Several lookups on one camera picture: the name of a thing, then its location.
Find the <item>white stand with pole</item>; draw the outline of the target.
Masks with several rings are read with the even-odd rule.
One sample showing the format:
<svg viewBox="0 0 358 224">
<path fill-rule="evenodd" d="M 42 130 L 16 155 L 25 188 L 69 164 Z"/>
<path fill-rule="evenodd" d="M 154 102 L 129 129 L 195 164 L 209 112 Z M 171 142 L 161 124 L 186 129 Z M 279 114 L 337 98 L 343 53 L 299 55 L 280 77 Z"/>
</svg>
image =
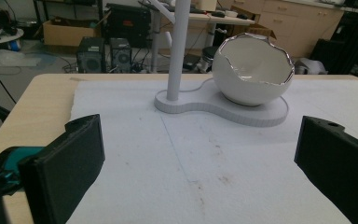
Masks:
<svg viewBox="0 0 358 224">
<path fill-rule="evenodd" d="M 181 114 L 190 111 L 213 113 L 223 119 L 254 127 L 273 127 L 283 123 L 289 112 L 289 105 L 282 96 L 272 102 L 249 106 L 229 100 L 216 86 L 212 77 L 203 81 L 194 90 L 182 91 L 182 64 L 186 46 L 186 31 L 189 22 L 190 0 L 176 0 L 175 11 L 150 0 L 174 24 L 171 65 L 168 87 L 155 95 L 154 106 L 165 113 Z"/>
</svg>

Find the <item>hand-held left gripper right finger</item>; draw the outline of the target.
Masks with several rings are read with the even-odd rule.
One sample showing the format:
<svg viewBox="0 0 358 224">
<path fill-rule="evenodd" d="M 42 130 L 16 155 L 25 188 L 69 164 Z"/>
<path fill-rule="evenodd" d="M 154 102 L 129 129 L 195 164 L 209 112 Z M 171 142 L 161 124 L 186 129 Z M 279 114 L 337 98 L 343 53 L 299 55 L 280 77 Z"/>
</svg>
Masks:
<svg viewBox="0 0 358 224">
<path fill-rule="evenodd" d="M 295 163 L 352 224 L 358 224 L 358 139 L 339 124 L 305 116 Z"/>
</svg>

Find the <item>wooden cabinet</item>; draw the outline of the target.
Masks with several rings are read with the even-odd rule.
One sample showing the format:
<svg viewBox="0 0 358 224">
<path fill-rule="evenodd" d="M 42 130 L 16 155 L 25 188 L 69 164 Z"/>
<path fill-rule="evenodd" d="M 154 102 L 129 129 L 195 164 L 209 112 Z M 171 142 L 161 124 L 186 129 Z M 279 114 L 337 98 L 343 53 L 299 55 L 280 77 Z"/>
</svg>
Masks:
<svg viewBox="0 0 358 224">
<path fill-rule="evenodd" d="M 341 7 L 318 0 L 218 0 L 223 7 L 245 11 L 272 30 L 274 44 L 293 58 L 309 57 L 319 39 L 329 40 L 344 14 Z"/>
</svg>

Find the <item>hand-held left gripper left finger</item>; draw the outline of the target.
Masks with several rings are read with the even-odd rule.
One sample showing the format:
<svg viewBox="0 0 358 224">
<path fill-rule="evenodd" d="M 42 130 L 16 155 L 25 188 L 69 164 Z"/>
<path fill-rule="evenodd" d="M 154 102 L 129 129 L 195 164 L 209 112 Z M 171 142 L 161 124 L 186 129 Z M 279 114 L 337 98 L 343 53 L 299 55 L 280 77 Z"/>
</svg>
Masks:
<svg viewBox="0 0 358 224">
<path fill-rule="evenodd" d="M 65 224 L 102 170 L 100 116 L 65 124 L 65 132 L 18 163 L 34 224 Z"/>
</svg>

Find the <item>round white table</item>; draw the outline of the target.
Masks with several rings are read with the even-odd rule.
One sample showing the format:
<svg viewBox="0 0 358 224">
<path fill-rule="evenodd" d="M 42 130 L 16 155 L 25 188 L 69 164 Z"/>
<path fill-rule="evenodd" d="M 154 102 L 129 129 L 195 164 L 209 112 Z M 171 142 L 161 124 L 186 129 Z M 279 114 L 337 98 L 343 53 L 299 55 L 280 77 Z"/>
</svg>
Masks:
<svg viewBox="0 0 358 224">
<path fill-rule="evenodd" d="M 2 43 L 8 43 L 10 41 L 14 41 L 17 39 L 20 39 L 24 35 L 24 32 L 22 29 L 18 29 L 17 33 L 15 35 L 0 35 L 0 44 Z"/>
</svg>

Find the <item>black computer tower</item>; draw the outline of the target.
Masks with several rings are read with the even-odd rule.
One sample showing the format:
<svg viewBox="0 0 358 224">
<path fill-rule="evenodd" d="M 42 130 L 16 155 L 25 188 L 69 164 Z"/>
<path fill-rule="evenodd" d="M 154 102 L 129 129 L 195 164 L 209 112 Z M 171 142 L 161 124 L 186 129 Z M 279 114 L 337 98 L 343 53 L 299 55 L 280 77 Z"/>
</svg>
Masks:
<svg viewBox="0 0 358 224">
<path fill-rule="evenodd" d="M 76 52 L 78 72 L 100 74 L 106 72 L 105 45 L 101 37 L 84 36 Z"/>
<path fill-rule="evenodd" d="M 114 73 L 129 74 L 131 72 L 132 48 L 126 38 L 111 38 L 111 67 Z"/>
</svg>

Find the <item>black equipment case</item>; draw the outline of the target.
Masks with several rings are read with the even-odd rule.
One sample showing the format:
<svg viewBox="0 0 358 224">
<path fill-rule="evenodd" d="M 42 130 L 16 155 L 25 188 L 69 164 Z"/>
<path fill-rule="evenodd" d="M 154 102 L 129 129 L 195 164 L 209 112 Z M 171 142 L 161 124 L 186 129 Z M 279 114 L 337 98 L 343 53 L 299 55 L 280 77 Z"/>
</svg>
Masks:
<svg viewBox="0 0 358 224">
<path fill-rule="evenodd" d="M 145 48 L 149 36 L 151 14 L 144 7 L 107 4 L 110 15 L 105 25 L 107 38 L 126 38 L 133 48 Z"/>
</svg>

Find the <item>white foam mat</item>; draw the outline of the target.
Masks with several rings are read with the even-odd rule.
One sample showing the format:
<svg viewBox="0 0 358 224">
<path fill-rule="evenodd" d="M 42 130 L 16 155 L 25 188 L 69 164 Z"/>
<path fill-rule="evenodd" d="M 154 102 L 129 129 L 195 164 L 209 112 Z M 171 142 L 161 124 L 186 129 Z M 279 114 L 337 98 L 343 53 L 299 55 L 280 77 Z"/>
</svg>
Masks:
<svg viewBox="0 0 358 224">
<path fill-rule="evenodd" d="M 83 81 L 71 115 L 99 114 L 105 161 L 68 224 L 350 224 L 294 161 L 304 116 L 358 138 L 358 80 L 296 80 L 284 123 L 249 127 L 153 104 L 160 81 Z"/>
</svg>

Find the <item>open cardboard box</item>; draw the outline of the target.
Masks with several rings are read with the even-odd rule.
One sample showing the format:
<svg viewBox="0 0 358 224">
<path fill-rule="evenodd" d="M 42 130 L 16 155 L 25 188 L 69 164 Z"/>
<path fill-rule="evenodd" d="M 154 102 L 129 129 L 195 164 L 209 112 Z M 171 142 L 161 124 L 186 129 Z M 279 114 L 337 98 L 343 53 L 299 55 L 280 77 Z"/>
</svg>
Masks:
<svg viewBox="0 0 358 224">
<path fill-rule="evenodd" d="M 249 19 L 251 21 L 254 21 L 254 24 L 250 24 L 248 26 L 245 25 L 230 25 L 228 28 L 228 36 L 234 36 L 239 35 L 242 33 L 249 33 L 249 34 L 256 34 L 256 35 L 263 35 L 266 36 L 268 39 L 276 39 L 277 36 L 274 34 L 274 32 L 263 26 L 258 24 L 256 21 L 259 19 L 258 14 L 254 14 L 253 12 L 250 12 L 248 10 L 245 10 L 240 7 L 232 6 L 231 9 L 238 13 L 237 18 L 238 19 Z"/>
</svg>

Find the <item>white eggshell-shaped bowl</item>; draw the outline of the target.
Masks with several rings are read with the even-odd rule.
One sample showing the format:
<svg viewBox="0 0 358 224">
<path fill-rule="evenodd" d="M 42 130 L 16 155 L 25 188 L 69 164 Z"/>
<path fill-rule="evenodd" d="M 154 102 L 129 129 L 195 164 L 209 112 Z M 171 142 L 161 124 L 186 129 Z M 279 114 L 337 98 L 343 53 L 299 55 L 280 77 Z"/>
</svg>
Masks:
<svg viewBox="0 0 358 224">
<path fill-rule="evenodd" d="M 266 36 L 243 33 L 226 39 L 213 57 L 213 80 L 231 101 L 263 105 L 282 96 L 295 74 L 289 54 Z"/>
</svg>

